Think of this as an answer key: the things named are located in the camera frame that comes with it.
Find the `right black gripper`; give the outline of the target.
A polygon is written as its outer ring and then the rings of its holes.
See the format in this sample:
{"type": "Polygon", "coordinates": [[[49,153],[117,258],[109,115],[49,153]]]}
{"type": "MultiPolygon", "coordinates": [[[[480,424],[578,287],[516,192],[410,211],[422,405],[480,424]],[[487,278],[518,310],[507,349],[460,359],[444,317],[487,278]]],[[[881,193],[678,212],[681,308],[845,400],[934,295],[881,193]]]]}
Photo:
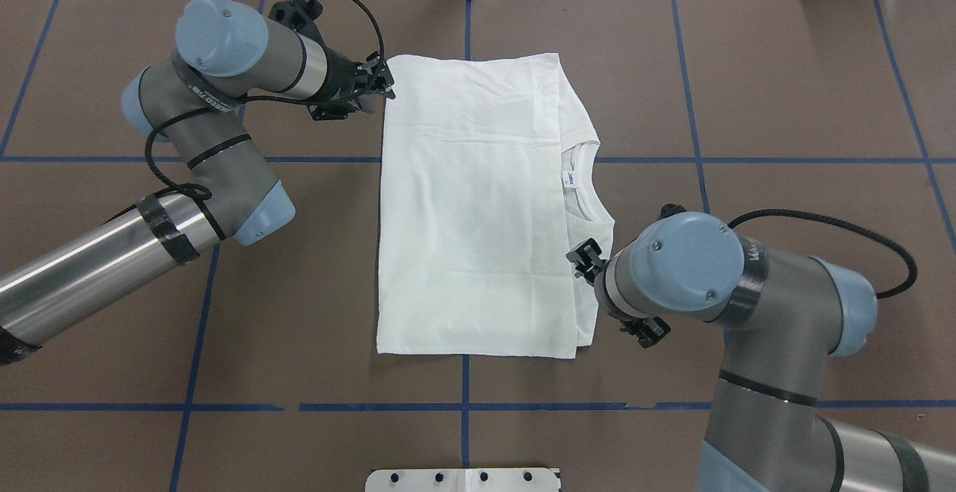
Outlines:
{"type": "Polygon", "coordinates": [[[574,265],[574,277],[587,281],[593,288],[600,310],[619,322],[619,331],[635,337],[648,349],[665,339],[670,325],[659,317],[650,317],[632,308],[615,288],[612,262],[601,257],[602,250],[595,239],[584,240],[572,249],[566,258],[574,265]]]}

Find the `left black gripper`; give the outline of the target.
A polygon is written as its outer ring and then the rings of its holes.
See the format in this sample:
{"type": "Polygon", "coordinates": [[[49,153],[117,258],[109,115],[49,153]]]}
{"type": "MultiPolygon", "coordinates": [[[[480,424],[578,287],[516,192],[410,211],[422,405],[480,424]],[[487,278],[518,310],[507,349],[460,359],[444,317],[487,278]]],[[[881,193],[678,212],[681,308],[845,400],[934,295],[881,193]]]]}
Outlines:
{"type": "MultiPolygon", "coordinates": [[[[357,81],[363,76],[361,64],[332,50],[324,42],[315,20],[323,7],[318,0],[278,1],[267,18],[293,31],[298,39],[301,61],[293,83],[276,94],[304,102],[314,121],[337,121],[362,112],[356,96],[357,81]]],[[[372,53],[364,63],[364,93],[395,99],[395,79],[382,53],[372,53]]]]}

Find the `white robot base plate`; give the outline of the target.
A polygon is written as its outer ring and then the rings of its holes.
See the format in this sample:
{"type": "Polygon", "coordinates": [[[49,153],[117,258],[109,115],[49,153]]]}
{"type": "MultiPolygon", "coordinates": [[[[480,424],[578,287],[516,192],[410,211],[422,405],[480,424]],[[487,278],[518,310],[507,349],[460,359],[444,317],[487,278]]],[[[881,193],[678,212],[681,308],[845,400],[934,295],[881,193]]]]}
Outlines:
{"type": "Polygon", "coordinates": [[[546,467],[375,470],[365,491],[561,491],[560,472],[546,467]]]}

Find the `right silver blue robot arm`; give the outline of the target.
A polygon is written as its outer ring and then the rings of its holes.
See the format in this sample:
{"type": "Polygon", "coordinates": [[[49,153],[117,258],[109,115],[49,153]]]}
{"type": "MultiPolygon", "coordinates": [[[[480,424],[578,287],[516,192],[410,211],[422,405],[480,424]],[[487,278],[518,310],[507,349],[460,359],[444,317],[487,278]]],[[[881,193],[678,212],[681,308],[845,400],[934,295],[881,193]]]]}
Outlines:
{"type": "Polygon", "coordinates": [[[822,214],[780,209],[724,222],[669,204],[617,254],[594,239],[568,254],[600,310],[650,348],[667,315],[727,332],[696,479],[699,491],[952,491],[954,455],[817,413],[829,358],[858,352],[874,331],[881,294],[857,272],[769,249],[736,227],[765,216],[816,220],[886,246],[895,241],[822,214]]]}

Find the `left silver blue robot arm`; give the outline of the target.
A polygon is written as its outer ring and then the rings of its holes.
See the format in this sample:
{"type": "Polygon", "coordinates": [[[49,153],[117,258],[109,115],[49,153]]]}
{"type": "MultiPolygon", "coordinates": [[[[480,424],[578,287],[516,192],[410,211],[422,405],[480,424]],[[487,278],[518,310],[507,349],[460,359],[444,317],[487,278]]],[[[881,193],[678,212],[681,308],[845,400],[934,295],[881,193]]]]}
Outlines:
{"type": "Polygon", "coordinates": [[[296,216],[238,111],[280,103],[304,108],[314,121],[337,121],[372,112],[370,96],[393,98],[385,36],[368,6],[358,8],[376,38],[364,60],[325,43],[321,0],[278,1],[267,13],[235,0],[184,6],[175,48],[122,95],[161,188],[4,275],[4,366],[212,247],[257,243],[296,216]]]}

